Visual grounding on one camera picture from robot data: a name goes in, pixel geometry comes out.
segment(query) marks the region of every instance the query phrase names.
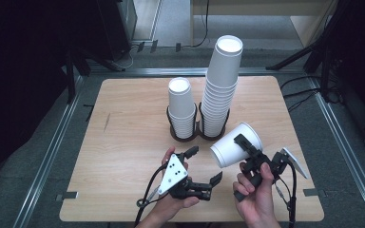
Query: metal frame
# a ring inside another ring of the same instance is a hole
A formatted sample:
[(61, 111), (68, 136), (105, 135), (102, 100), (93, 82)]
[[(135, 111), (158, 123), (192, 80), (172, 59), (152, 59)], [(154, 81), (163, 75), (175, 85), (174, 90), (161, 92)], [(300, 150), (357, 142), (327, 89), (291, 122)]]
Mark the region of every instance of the metal frame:
[[(144, 77), (174, 77), (174, 76), (204, 76), (206, 73), (206, 67), (184, 67), (184, 68), (135, 68), (129, 69), (125, 72), (112, 72), (104, 69), (102, 66), (92, 65), (92, 75), (107, 76), (111, 78), (144, 78)], [(280, 74), (294, 74), (304, 75), (304, 71), (301, 67), (286, 67), (280, 71), (266, 70), (264, 67), (242, 67), (239, 70), (239, 75), (255, 76), (255, 75), (280, 75)], [(67, 105), (64, 115), (59, 122), (58, 128), (52, 138), (52, 141), (48, 147), (47, 153), (41, 163), (41, 166), (34, 178), (34, 181), (28, 191), (23, 206), (17, 216), (17, 219), (13, 227), (27, 227), (29, 219), (34, 211), (35, 204), (39, 199), (39, 196), (43, 190), (44, 184), (48, 177), (50, 168), (55, 160), (56, 153), (61, 144), (61, 141), (67, 131), (67, 126), (72, 118), (75, 106), (78, 103), (80, 91), (83, 89), (84, 80), (82, 76), (77, 78), (76, 82), (76, 96), (72, 103)], [(310, 80), (310, 88), (317, 88), (319, 84), (316, 79)], [(339, 149), (345, 159), (352, 176), (355, 179), (355, 183), (361, 193), (362, 198), (365, 200), (365, 171), (357, 160), (355, 152), (347, 141), (346, 135), (340, 127), (334, 111), (330, 104), (325, 103), (320, 94), (316, 95), (318, 105), (325, 116), (325, 119), (330, 126)]]

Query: wooden table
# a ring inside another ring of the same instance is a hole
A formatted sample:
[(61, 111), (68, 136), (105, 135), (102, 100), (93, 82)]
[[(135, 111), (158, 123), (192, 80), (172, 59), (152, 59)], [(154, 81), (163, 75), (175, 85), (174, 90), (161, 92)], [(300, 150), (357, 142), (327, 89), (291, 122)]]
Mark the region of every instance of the wooden table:
[[(205, 78), (188, 80), (198, 104), (202, 101)], [(169, 78), (150, 78), (103, 82), (67, 189), (68, 192), (78, 192), (78, 197), (64, 199), (61, 220), (133, 221), (138, 212), (136, 201), (144, 196), (149, 179), (170, 145), (175, 145), (178, 153), (194, 145), (200, 147), (198, 154), (187, 160), (193, 181), (208, 183), (221, 171), (209, 151), (214, 142), (201, 137), (191, 142), (177, 142), (171, 137), (165, 114), (169, 81)], [(282, 147), (287, 147), (309, 173), (274, 77), (239, 77), (230, 110), (226, 132), (246, 122), (259, 134), (263, 152), (270, 159)], [(181, 210), (172, 221), (241, 221), (232, 187), (240, 172), (239, 165), (231, 165), (222, 171), (223, 178), (214, 188), (212, 199)], [(282, 178), (292, 189), (290, 168), (285, 170)], [(152, 189), (160, 181), (159, 175)], [(318, 196), (305, 197), (303, 193), (303, 189), (313, 188), (312, 179), (306, 180), (298, 174), (299, 221), (318, 221), (324, 217)], [(281, 184), (280, 189), (285, 190), (285, 187)], [(288, 220), (285, 204), (275, 189), (273, 192), (277, 219)], [(151, 208), (149, 205), (144, 210), (143, 218)]]

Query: wire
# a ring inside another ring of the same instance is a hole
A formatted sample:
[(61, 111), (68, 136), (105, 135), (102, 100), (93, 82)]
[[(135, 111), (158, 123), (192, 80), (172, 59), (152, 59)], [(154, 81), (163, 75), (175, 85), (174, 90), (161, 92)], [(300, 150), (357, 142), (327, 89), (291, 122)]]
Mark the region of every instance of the wire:
[(303, 77), (298, 77), (298, 78), (294, 78), (294, 79), (291, 79), (285, 83), (283, 83), (281, 86), (280, 86), (280, 90), (282, 90), (286, 85), (288, 85), (289, 83), (292, 83), (294, 81), (297, 81), (297, 80), (301, 80), (301, 79), (310, 79), (310, 78), (317, 78), (317, 79), (321, 79), (321, 77), (319, 76), (303, 76)]
[(135, 48), (137, 48), (137, 46), (136, 46), (136, 47), (132, 47), (132, 48), (129, 50), (129, 52), (128, 52), (128, 54), (129, 54), (129, 58), (131, 59), (131, 63), (130, 63), (128, 66), (121, 66), (121, 65), (118, 65), (118, 64), (116, 64), (116, 63), (115, 63), (116, 61), (121, 60), (121, 59), (125, 56), (124, 54), (123, 54), (120, 58), (118, 58), (116, 61), (112, 61), (112, 62), (111, 62), (111, 64), (112, 64), (112, 65), (114, 65), (114, 66), (116, 66), (116, 67), (123, 68), (123, 69), (126, 69), (126, 68), (130, 68), (130, 67), (132, 67), (132, 65), (133, 65), (133, 57), (132, 57), (132, 55), (131, 55), (131, 51), (132, 51), (133, 49), (135, 49)]
[(183, 46), (186, 48), (197, 48), (199, 46), (201, 46), (203, 44), (203, 42), (206, 40), (207, 38), (207, 33), (208, 33), (208, 23), (207, 23), (207, 19), (208, 19), (208, 15), (209, 15), (209, 0), (206, 1), (206, 16), (205, 16), (205, 36), (203, 37), (202, 41), (195, 45), (195, 46)]
[(296, 222), (296, 190), (298, 188), (298, 179), (297, 179), (295, 166), (291, 162), (288, 162), (288, 163), (289, 163), (290, 167), (292, 168), (292, 175), (293, 175), (293, 186), (292, 186), (293, 195), (289, 201), (289, 205), (290, 205), (289, 228), (293, 228), (293, 227), (295, 227), (295, 222)]
[(310, 93), (305, 99), (291, 105), (289, 108), (288, 108), (288, 111), (291, 112), (293, 110), (295, 110), (296, 108), (298, 108), (303, 102), (309, 100), (311, 97), (313, 97), (314, 95), (318, 94), (318, 90), (316, 91), (313, 91), (312, 93)]
[(154, 201), (158, 201), (158, 200), (161, 200), (161, 199), (162, 199), (162, 198), (160, 198), (160, 199), (153, 200), (153, 201), (151, 201), (151, 202), (146, 202), (147, 195), (149, 194), (150, 187), (152, 186), (153, 181), (155, 180), (156, 176), (157, 176), (157, 175), (158, 175), (158, 174), (159, 174), (162, 170), (164, 170), (164, 169), (167, 167), (167, 165), (168, 165), (168, 162), (166, 162), (165, 164), (163, 164), (162, 166), (160, 166), (160, 167), (156, 170), (156, 172), (153, 174), (152, 178), (150, 179), (149, 184), (148, 184), (148, 185), (147, 185), (147, 187), (146, 187), (146, 191), (145, 191), (145, 193), (144, 193), (144, 197), (143, 197), (142, 199), (139, 199), (139, 200), (138, 200), (137, 204), (139, 203), (139, 201), (142, 201), (142, 204), (141, 204), (141, 205), (138, 205), (140, 208), (139, 208), (138, 214), (136, 215), (136, 218), (135, 218), (135, 225), (134, 225), (134, 227), (136, 227), (136, 226), (139, 224), (139, 222), (140, 222), (140, 220), (141, 220), (142, 213), (144, 212), (145, 207), (146, 207), (149, 203), (152, 203), (152, 202), (154, 202)]

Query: stacked cups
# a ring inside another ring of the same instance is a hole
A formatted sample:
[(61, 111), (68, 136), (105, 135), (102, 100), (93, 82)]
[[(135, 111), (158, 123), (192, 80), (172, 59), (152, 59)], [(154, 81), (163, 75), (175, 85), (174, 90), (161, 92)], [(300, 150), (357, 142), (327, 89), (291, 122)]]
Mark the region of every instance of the stacked cups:
[(242, 41), (235, 36), (222, 36), (215, 44), (201, 104), (200, 130), (207, 137), (219, 136), (224, 127), (239, 78), (241, 53)]
[(176, 136), (188, 139), (194, 133), (196, 106), (191, 84), (186, 78), (174, 78), (168, 84), (168, 116)]

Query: human hand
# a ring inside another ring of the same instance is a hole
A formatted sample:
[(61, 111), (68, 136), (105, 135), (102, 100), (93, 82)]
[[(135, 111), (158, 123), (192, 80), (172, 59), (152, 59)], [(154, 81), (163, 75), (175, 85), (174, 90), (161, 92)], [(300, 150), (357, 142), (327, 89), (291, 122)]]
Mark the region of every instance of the human hand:
[[(175, 151), (175, 147), (171, 146), (166, 152), (162, 160), (162, 165), (170, 160), (171, 155)], [(184, 163), (184, 168), (188, 169), (188, 163)], [(200, 202), (196, 197), (186, 199), (174, 199), (170, 195), (165, 196), (156, 202), (156, 205), (139, 223), (137, 227), (161, 227), (164, 223), (172, 219), (181, 209), (191, 207)]]
[[(244, 165), (244, 162), (240, 164), (241, 170)], [(249, 180), (252, 177), (251, 174), (238, 173), (238, 181), (233, 182), (233, 189), (246, 197), (241, 202), (235, 198), (236, 208), (248, 227), (280, 227), (275, 218), (272, 199), (274, 176), (266, 162), (260, 167), (260, 174), (262, 183), (255, 188)]]

